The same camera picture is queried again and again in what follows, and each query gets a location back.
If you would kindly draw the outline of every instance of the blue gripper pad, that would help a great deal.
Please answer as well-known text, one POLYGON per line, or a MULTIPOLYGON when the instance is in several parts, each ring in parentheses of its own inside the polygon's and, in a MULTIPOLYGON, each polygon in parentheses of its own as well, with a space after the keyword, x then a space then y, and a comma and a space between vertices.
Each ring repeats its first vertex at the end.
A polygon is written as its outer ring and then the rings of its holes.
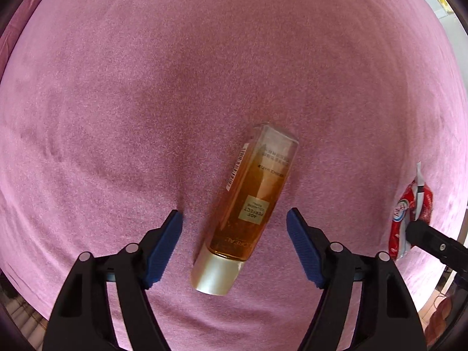
POLYGON ((307 279, 313 281, 317 288, 323 289, 326 278, 322 274, 320 253, 307 233, 307 223, 302 217, 296 215, 295 209, 287 213, 286 227, 307 279))
POLYGON ((146 275, 142 281, 145 289, 151 288, 153 283, 159 282, 162 278, 182 233, 182 214, 177 211, 170 221, 164 223, 159 230, 163 232, 148 257, 146 275))

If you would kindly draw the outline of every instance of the bottle cap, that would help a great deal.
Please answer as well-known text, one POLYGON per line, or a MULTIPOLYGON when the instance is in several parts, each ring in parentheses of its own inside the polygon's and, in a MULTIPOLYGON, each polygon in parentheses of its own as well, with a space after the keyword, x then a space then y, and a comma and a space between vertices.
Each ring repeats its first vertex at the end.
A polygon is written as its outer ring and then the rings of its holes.
POLYGON ((218 256, 203 245, 191 272, 192 286, 202 293, 224 296, 243 266, 244 261, 218 256))

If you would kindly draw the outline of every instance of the barcode sticker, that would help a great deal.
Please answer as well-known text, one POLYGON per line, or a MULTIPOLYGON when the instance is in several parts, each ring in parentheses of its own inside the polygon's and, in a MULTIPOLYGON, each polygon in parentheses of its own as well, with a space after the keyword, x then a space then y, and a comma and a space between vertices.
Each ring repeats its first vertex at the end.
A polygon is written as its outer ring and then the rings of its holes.
POLYGON ((249 143, 244 144, 242 147, 242 150, 240 151, 240 155, 237 158, 237 161, 234 165, 234 169, 231 172, 231 176, 229 177, 228 184, 226 185, 226 190, 229 191, 231 189, 231 186, 234 182, 235 175, 237 174, 237 170, 239 169, 240 163, 242 162, 242 159, 244 158, 245 152, 247 148, 249 147, 249 143))

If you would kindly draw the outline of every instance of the bottle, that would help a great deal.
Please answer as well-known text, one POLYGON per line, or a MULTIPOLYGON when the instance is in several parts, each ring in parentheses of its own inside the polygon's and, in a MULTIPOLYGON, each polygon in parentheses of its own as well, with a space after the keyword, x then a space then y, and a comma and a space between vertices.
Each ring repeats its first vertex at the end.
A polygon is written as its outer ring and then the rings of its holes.
POLYGON ((298 145, 293 135, 271 124, 253 128, 193 266, 195 289, 227 294, 273 213, 298 145))

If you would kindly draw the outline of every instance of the white wall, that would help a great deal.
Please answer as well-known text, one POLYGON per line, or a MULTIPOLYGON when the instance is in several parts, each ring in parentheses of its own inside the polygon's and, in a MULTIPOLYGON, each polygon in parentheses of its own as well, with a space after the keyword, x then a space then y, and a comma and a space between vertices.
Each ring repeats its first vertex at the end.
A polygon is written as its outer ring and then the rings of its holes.
POLYGON ((468 35, 455 14, 449 14, 439 20, 452 44, 453 52, 462 73, 465 88, 468 91, 468 35))

